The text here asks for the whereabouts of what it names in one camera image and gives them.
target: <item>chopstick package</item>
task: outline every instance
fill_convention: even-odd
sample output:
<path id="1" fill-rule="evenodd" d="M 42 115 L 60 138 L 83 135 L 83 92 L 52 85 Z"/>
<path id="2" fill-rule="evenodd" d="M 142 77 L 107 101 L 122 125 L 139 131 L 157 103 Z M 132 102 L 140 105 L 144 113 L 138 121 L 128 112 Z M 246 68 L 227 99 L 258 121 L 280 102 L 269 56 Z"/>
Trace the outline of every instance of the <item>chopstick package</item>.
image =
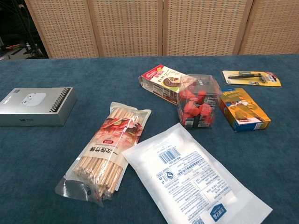
<path id="1" fill-rule="evenodd" d="M 168 224 L 259 224 L 272 211 L 180 124 L 123 155 Z"/>
<path id="2" fill-rule="evenodd" d="M 94 201 L 110 199 L 128 165 L 122 152 L 137 144 L 151 110 L 112 102 L 110 115 L 56 187 L 56 193 Z"/>

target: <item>blue tablecloth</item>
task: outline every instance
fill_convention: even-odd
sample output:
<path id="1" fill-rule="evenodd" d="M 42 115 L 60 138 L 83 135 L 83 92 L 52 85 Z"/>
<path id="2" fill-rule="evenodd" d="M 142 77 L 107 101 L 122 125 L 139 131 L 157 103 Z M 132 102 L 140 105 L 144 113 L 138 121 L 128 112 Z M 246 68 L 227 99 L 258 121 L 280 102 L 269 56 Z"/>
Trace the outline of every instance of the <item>blue tablecloth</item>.
<path id="1" fill-rule="evenodd" d="M 179 122 L 176 106 L 144 90 L 138 76 L 164 64 L 180 72 L 272 71 L 282 88 L 243 86 L 272 119 L 266 130 L 234 133 L 218 111 L 211 129 L 190 130 L 246 188 L 273 208 L 265 224 L 299 222 L 299 55 L 41 59 L 0 62 L 0 98 L 16 87 L 76 89 L 64 126 L 0 127 L 0 222 L 4 224 L 165 224 L 128 166 L 104 208 L 68 199 L 54 189 L 109 114 L 112 101 L 151 109 L 140 141 Z"/>

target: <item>woven screen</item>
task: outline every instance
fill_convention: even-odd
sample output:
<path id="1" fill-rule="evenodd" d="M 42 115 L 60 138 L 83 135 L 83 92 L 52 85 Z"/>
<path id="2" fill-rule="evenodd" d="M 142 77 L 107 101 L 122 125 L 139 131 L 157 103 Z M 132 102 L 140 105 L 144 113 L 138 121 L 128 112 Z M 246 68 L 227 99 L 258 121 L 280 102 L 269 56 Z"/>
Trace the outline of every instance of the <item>woven screen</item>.
<path id="1" fill-rule="evenodd" d="M 86 0 L 26 0 L 50 58 L 98 57 Z"/>
<path id="2" fill-rule="evenodd" d="M 256 0 L 240 54 L 287 54 L 299 50 L 299 0 Z"/>
<path id="3" fill-rule="evenodd" d="M 251 4 L 250 0 L 164 0 L 163 55 L 236 54 Z"/>
<path id="4" fill-rule="evenodd" d="M 162 0 L 88 0 L 102 56 L 162 55 Z"/>

